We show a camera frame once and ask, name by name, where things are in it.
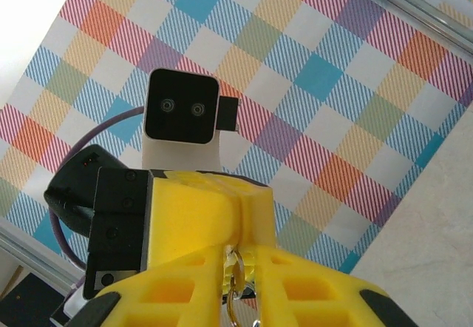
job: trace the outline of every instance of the black face screen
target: black face screen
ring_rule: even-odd
[[[219,84],[207,75],[154,70],[145,132],[156,140],[207,144],[214,137]]]

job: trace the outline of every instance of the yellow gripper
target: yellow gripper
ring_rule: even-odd
[[[271,188],[219,173],[166,176],[149,189],[146,270],[96,297],[120,295],[103,327],[217,327],[222,296],[246,286],[262,327],[415,326],[377,286],[278,249]]]

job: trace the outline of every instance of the metal ring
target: metal ring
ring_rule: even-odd
[[[245,276],[245,264],[243,262],[243,257],[240,254],[240,252],[238,252],[236,249],[233,250],[232,253],[235,254],[236,261],[238,262],[239,276],[243,277],[243,279],[245,279],[246,278],[246,276]],[[236,293],[236,297],[238,299],[242,297],[243,292],[245,291],[245,286],[246,286],[246,284],[243,286],[243,289],[241,291],[237,291],[237,290],[234,291]]]
[[[235,315],[234,311],[234,295],[235,295],[235,276],[231,276],[230,278],[230,290],[228,291],[227,295],[227,314],[228,318],[230,319],[230,323],[232,327],[242,327],[239,324],[237,316]]]

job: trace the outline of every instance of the colorful plaid pattern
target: colorful plaid pattern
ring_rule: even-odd
[[[143,104],[156,67],[242,99],[225,171],[274,188],[282,248],[343,272],[473,97],[472,64],[373,0],[67,0],[0,114],[2,215],[59,253],[45,178],[87,130]],[[141,120],[94,142],[139,166]]]

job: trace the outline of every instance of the metal frame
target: metal frame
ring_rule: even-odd
[[[387,0],[446,40],[473,55],[473,30],[445,15],[424,0]]]
[[[61,294],[67,294],[84,272],[43,246],[18,227],[0,218],[0,249]]]

